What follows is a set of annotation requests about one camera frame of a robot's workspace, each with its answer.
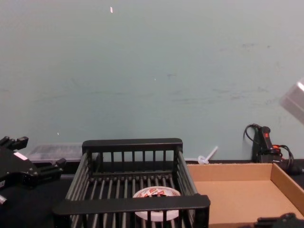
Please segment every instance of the black cable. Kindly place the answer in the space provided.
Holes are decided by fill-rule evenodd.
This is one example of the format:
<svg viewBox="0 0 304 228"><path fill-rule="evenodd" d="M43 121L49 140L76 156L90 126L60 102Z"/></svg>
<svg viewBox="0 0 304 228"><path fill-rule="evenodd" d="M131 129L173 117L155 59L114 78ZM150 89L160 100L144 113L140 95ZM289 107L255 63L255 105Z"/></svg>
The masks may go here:
<svg viewBox="0 0 304 228"><path fill-rule="evenodd" d="M258 143L258 142L256 142L254 139L252 139L250 136L249 136L249 134L248 134L248 132L247 132L247 130L248 130L248 128L256 128L256 129L260 129L261 128L261 126L260 125L258 125L258 124L256 124L256 123L253 123L253 124L249 124L249 125L247 125L247 127L245 128L245 130L244 130L244 134L243 134L243 138L245 137L245 135L248 137L248 139L250 139L253 143L255 143L255 144L257 144L257 145L260 145L260 143Z"/></svg>
<svg viewBox="0 0 304 228"><path fill-rule="evenodd" d="M287 170L290 170L292 169L292 167L294 166L294 156L293 154L291 153L290 149L288 148L288 146L286 145L278 145L280 148L284 148L285 150L287 150L288 152L288 164L287 164L287 167L286 169Z"/></svg>

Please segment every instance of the black power tool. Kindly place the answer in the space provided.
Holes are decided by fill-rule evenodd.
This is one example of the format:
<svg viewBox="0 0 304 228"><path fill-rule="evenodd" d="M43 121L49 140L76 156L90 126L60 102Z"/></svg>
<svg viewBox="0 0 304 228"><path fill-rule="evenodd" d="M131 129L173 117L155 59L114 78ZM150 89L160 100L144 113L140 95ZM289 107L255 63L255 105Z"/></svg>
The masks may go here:
<svg viewBox="0 0 304 228"><path fill-rule="evenodd" d="M253 128L255 136L252 139L248 129ZM277 163L287 174L297 175L304 172L303 169L294 165L294 156L286 145L273 145L270 140L270 128L258 124L250 124L245 128L246 135L252 142L252 161L256 163ZM281 148L288 152L288 159L283 158Z"/></svg>

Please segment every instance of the cardboard box flap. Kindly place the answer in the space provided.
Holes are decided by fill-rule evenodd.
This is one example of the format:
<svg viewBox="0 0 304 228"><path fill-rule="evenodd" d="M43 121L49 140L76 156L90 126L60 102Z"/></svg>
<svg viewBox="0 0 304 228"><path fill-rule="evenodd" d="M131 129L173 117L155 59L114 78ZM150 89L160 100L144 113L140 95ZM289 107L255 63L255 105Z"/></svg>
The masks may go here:
<svg viewBox="0 0 304 228"><path fill-rule="evenodd" d="M304 190L276 164L271 171L271 181L304 215Z"/></svg>

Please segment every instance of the black table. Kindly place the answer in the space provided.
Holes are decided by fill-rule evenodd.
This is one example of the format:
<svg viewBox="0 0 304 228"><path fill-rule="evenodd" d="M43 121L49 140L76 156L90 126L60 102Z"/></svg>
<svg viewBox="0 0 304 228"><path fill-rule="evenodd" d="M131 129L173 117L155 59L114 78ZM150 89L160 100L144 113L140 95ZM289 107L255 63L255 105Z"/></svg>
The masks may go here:
<svg viewBox="0 0 304 228"><path fill-rule="evenodd" d="M304 174L292 178L304 189ZM21 187L1 190L8 203L0 206L0 228L53 228L52 207L65 198L71 182L71 179L62 179L32 190Z"/></svg>

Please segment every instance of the black wire basket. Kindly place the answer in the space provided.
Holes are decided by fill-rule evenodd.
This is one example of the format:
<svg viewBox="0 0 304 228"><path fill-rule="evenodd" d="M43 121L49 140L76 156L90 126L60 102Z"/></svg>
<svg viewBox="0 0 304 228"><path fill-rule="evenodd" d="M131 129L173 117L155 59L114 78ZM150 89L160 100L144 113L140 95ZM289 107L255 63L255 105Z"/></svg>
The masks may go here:
<svg viewBox="0 0 304 228"><path fill-rule="evenodd" d="M53 208L56 228L207 228L210 200L197 193L182 155L182 140L85 141L83 157L66 195ZM133 198L150 186L180 196ZM167 221L167 211L178 217ZM147 220L135 212L147 211ZM162 222L151 221L162 211Z"/></svg>

